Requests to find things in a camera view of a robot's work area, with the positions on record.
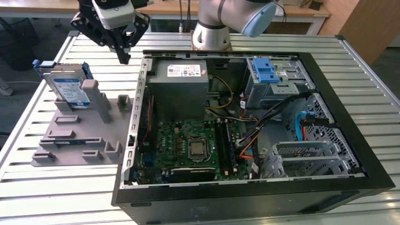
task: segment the blue hard drive label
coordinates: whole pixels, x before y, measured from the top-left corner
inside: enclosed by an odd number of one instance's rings
[[[86,96],[86,93],[81,89],[81,83],[78,79],[74,78],[57,78],[53,79],[54,86],[57,87],[57,90],[64,97],[65,101],[70,105],[76,106],[85,106],[89,105],[89,98]]]

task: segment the ram slot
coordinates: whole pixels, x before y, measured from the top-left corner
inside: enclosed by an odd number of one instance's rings
[[[225,123],[214,123],[214,137],[218,152],[220,171],[224,175],[233,173],[233,164],[230,159],[230,134],[228,133]]]

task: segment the connector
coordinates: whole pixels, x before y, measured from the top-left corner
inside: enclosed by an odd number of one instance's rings
[[[180,23],[180,33],[182,33],[182,23]]]

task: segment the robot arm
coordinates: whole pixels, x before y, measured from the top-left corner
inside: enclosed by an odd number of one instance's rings
[[[121,64],[129,62],[129,50],[149,27],[150,17],[136,12],[149,0],[78,0],[80,12],[74,15],[72,26],[100,46],[108,46],[117,54]],[[128,35],[125,28],[134,25]]]
[[[225,50],[229,28],[248,37],[266,29],[276,11],[273,0],[200,0],[193,45],[198,50]]]
[[[149,0],[78,0],[80,12],[72,26],[100,46],[108,46],[121,64],[129,62],[129,50],[149,27],[150,17],[136,8]],[[200,0],[198,21],[193,45],[198,50],[225,50],[229,47],[229,28],[249,37],[266,29],[276,11],[273,0]],[[125,28],[136,30],[126,35]]]

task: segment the green circuit board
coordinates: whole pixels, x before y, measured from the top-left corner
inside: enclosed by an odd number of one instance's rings
[[[157,153],[154,157],[154,166],[157,168],[205,166],[216,169],[216,180],[241,180],[246,178],[245,163],[238,163],[236,165],[237,171],[228,175],[220,171],[213,123],[213,121],[161,121],[158,123]],[[232,122],[228,126],[232,141],[234,141],[237,138],[241,138],[238,124]],[[190,159],[189,142],[193,139],[204,140],[206,143],[206,158],[202,160]],[[161,183],[157,176],[150,180],[152,183]]]

